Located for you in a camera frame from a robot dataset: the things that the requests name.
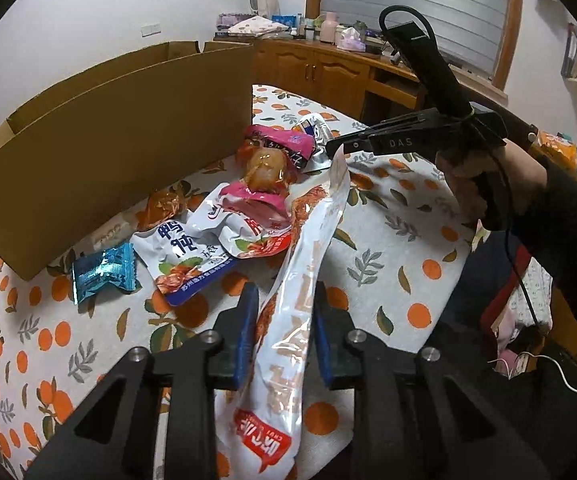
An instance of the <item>tablecloth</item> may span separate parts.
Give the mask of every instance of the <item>tablecloth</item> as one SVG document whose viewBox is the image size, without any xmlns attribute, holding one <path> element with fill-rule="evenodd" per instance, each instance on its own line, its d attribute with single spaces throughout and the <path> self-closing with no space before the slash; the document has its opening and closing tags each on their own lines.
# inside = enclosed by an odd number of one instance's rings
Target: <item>tablecloth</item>
<svg viewBox="0 0 577 480">
<path fill-rule="evenodd" d="M 320 113 L 334 135 L 364 127 L 302 96 L 253 87 L 254 123 L 290 128 L 311 112 Z M 360 152 L 347 159 L 351 189 L 319 279 L 329 302 L 348 310 L 358 327 L 390 346 L 417 351 L 457 283 L 473 232 L 462 226 L 443 175 L 416 154 Z M 180 186 L 194 210 L 217 184 L 240 175 L 230 157 L 186 177 Z M 130 212 L 138 214 L 145 203 Z M 243 260 L 219 283 L 175 308 L 156 291 L 138 260 L 137 292 L 105 288 L 82 309 L 73 304 L 68 272 L 85 241 L 30 282 L 0 258 L 0 462 L 16 478 L 129 348 L 161 351 L 181 345 L 212 327 L 221 310 L 235 306 L 247 280 L 260 287 L 263 298 L 284 256 Z M 302 445 L 290 475 L 299 479 L 313 476 L 350 442 L 353 421 L 352 393 L 326 391 L 316 360 L 307 366 L 303 388 Z M 163 476 L 168 399 L 165 391 L 155 478 Z M 221 452 L 218 469 L 221 477 L 232 476 Z"/>
</svg>

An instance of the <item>wall outlet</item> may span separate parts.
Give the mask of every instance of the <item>wall outlet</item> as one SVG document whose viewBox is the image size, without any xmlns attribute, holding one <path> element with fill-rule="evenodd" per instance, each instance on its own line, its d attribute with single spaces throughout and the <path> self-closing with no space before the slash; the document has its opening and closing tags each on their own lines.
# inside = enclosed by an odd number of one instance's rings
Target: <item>wall outlet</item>
<svg viewBox="0 0 577 480">
<path fill-rule="evenodd" d="M 142 28 L 142 38 L 147 36 L 152 36 L 153 34 L 159 34 L 162 31 L 162 24 L 155 23 L 154 25 L 144 25 Z"/>
</svg>

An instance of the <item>cardboard box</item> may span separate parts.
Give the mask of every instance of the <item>cardboard box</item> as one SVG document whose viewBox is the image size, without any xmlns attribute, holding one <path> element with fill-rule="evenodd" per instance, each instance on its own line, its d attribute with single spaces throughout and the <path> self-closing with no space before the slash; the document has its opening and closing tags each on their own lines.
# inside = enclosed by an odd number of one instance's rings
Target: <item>cardboard box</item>
<svg viewBox="0 0 577 480">
<path fill-rule="evenodd" d="M 0 126 L 0 256 L 25 280 L 149 193 L 235 153 L 253 49 L 157 44 L 57 83 Z"/>
</svg>

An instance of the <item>pink bottle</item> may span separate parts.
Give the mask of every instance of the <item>pink bottle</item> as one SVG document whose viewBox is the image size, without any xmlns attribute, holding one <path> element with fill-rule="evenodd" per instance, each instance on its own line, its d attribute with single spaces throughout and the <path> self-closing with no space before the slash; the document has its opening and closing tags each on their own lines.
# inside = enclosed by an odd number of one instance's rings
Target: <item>pink bottle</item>
<svg viewBox="0 0 577 480">
<path fill-rule="evenodd" d="M 337 29 L 337 13 L 327 12 L 326 20 L 321 24 L 319 40 L 324 43 L 335 43 L 335 30 Z"/>
</svg>

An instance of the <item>white cable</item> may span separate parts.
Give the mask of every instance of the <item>white cable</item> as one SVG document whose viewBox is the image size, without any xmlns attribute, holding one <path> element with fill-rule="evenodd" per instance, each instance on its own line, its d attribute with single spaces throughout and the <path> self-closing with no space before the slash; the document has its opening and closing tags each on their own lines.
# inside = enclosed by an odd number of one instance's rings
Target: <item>white cable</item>
<svg viewBox="0 0 577 480">
<path fill-rule="evenodd" d="M 496 363 L 497 361 L 501 361 L 504 363 L 504 366 L 506 367 L 506 377 L 508 379 L 510 379 L 510 367 L 508 366 L 508 363 L 505 359 L 499 358 L 499 359 L 493 359 L 492 361 L 488 361 L 489 363 Z"/>
<path fill-rule="evenodd" d="M 530 352 L 520 352 L 519 355 L 522 355 L 522 354 L 530 355 L 530 357 L 535 357 L 535 358 L 543 357 L 544 359 L 548 359 L 549 361 L 552 361 L 553 363 L 555 363 L 555 365 L 557 366 L 557 368 L 558 368 L 558 370 L 559 370 L 559 373 L 561 374 L 561 378 L 563 379 L 564 384 L 566 385 L 566 387 L 567 387 L 571 392 L 574 392 L 574 393 L 577 394 L 577 389 L 576 389 L 576 388 L 573 388 L 573 387 L 569 384 L 569 382 L 566 380 L 566 376 L 564 375 L 564 370 L 561 369 L 561 365 L 560 365 L 555 359 L 553 359 L 552 357 L 550 357 L 550 356 L 548 356 L 548 355 L 541 355 L 541 354 L 540 354 L 540 355 L 534 355 L 534 354 L 531 354 Z"/>
</svg>

